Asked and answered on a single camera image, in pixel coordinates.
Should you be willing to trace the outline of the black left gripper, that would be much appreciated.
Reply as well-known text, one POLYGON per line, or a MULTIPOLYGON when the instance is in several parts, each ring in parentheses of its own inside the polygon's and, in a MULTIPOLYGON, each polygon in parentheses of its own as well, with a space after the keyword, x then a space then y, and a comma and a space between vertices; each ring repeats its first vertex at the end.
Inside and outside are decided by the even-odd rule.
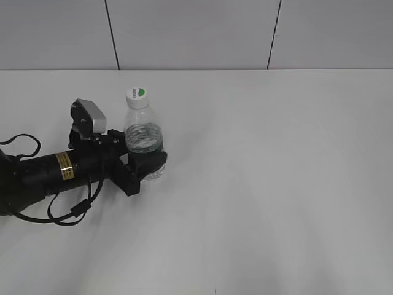
POLYGON ((95 183, 111 180, 127 196, 140 193, 140 181, 153 181, 163 175, 168 154, 165 151, 129 152, 124 132, 110 129, 106 134, 83 140, 75 131, 69 134, 69 157, 74 168, 72 181, 95 183), (128 164, 121 161, 128 154, 128 164))

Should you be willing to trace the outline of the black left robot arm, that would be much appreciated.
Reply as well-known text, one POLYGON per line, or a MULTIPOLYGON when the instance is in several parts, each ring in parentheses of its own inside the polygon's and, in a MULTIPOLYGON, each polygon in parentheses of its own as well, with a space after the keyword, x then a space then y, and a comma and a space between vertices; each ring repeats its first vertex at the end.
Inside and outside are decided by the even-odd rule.
POLYGON ((123 132, 117 130, 89 139, 71 131, 69 148, 31 159, 2 153, 1 216, 16 215, 47 196, 105 179, 127 196, 136 195, 141 181, 164 166, 168 157, 162 148, 146 154, 129 151, 123 132))

